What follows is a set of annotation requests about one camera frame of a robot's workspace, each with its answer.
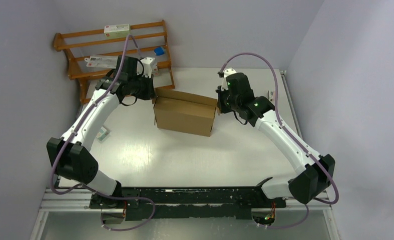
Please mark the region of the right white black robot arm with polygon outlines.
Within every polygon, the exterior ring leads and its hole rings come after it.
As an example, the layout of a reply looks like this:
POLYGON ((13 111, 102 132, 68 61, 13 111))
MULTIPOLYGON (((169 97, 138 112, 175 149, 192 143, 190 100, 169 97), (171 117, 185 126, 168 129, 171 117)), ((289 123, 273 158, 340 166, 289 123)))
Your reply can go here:
POLYGON ((290 162, 296 175, 292 177, 269 177, 255 193, 255 202, 267 207, 275 198, 294 198, 302 204, 315 199, 331 185, 335 160, 327 154, 322 156, 309 147, 281 117, 275 106, 264 96, 255 97, 248 77, 229 68, 220 73, 223 78, 218 86, 220 113, 233 112, 243 125, 250 124, 267 136, 290 162))

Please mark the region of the brown cardboard box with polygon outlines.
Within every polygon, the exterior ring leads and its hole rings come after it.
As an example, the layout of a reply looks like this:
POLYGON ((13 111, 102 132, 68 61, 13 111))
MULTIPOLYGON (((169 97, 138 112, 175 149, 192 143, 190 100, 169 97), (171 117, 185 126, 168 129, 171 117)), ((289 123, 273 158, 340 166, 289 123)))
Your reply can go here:
POLYGON ((159 129, 210 137, 217 114, 215 98, 157 88, 152 100, 159 129))

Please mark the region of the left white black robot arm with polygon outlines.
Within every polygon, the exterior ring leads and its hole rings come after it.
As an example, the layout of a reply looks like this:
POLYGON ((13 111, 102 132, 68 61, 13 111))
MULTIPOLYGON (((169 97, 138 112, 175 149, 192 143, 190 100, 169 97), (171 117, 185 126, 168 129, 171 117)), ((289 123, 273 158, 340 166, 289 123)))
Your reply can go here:
POLYGON ((47 142, 52 175, 99 192, 103 202, 111 208, 121 205, 121 184, 99 169, 90 150, 104 122, 126 96, 145 101, 155 97, 154 65, 153 57, 118 57, 116 67, 97 82, 91 100, 69 130, 47 142))

